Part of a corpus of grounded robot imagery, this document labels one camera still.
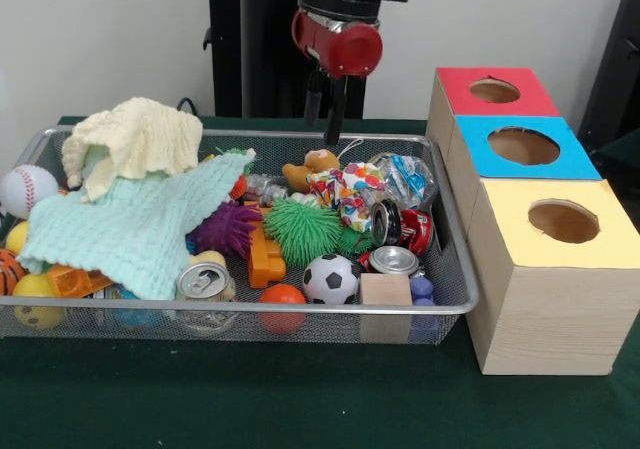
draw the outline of wire mesh basket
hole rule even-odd
[[[58,126],[40,132],[17,164],[35,164],[64,180],[60,151],[72,127]],[[402,135],[343,135],[340,152],[353,140],[363,144],[350,150],[342,163],[367,161],[382,152],[413,155],[431,168],[440,192],[433,205],[436,234],[422,262],[426,276],[434,283],[434,307],[370,306],[358,301],[346,305],[262,304],[262,291],[250,289],[246,261],[229,257],[237,302],[145,301],[124,299],[51,299],[0,297],[0,337],[82,337],[118,339],[210,339],[220,341],[290,341],[326,343],[387,343],[385,331],[367,328],[403,326],[402,343],[439,344],[458,317],[475,306],[478,289],[449,181],[437,146],[423,137]],[[253,171],[280,174],[281,167],[299,161],[310,150],[324,146],[322,135],[259,131],[205,130],[199,156],[203,159],[218,149],[252,147],[258,154]],[[5,221],[1,234],[11,221]],[[300,286],[302,269],[291,269],[283,282]],[[55,327],[41,330],[21,324],[16,316],[31,318],[32,325]],[[304,320],[291,334],[268,331],[265,318]]]

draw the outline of orange ball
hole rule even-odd
[[[266,304],[306,304],[304,294],[289,284],[276,284],[262,294],[260,302]],[[267,331],[274,334],[293,334],[304,323],[306,316],[300,312],[262,312],[258,320]]]
[[[16,261],[16,255],[7,249],[0,249],[0,296],[13,294],[25,274],[25,270]]]

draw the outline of plastic wrapper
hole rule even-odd
[[[428,212],[431,209],[438,194],[438,185],[424,161],[414,156],[379,154],[369,162],[375,164],[384,177],[387,186],[385,197],[395,202],[400,210]],[[376,202],[379,197],[368,194],[365,200]]]

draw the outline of baseball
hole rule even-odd
[[[38,166],[18,166],[0,181],[0,204],[20,219],[27,219],[39,201],[57,193],[56,179]]]

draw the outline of colorful polka dot fabric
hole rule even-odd
[[[360,191],[384,191],[380,170],[373,164],[353,162],[343,171],[330,169],[309,176],[311,192],[322,199],[323,205],[340,212],[342,222],[356,232],[371,229],[369,208]]]

